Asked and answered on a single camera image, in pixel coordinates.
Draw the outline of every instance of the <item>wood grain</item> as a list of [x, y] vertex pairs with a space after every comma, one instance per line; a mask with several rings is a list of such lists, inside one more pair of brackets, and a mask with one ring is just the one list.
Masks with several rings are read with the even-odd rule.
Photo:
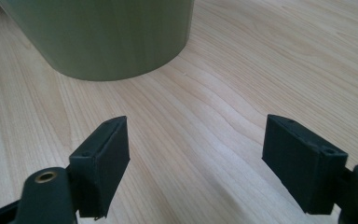
[[114, 82], [55, 72], [0, 9], [0, 207], [126, 115], [131, 163], [96, 223], [337, 223], [304, 215], [261, 160], [268, 113], [358, 164], [358, 1], [197, 0], [178, 57]]

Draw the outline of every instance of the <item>wooden table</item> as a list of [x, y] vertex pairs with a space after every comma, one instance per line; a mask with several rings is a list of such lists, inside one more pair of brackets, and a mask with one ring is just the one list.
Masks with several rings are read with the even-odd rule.
[[303, 214], [261, 160], [267, 114], [358, 164], [358, 1], [196, 0], [178, 57], [112, 82], [57, 73], [0, 9], [0, 207], [126, 115], [131, 162], [97, 223], [337, 223], [338, 208]]

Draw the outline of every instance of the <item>cylindrical object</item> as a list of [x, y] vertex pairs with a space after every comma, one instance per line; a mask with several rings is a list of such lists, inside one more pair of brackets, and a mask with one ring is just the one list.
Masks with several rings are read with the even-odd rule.
[[68, 77], [118, 80], [173, 59], [194, 0], [0, 0], [48, 63]]

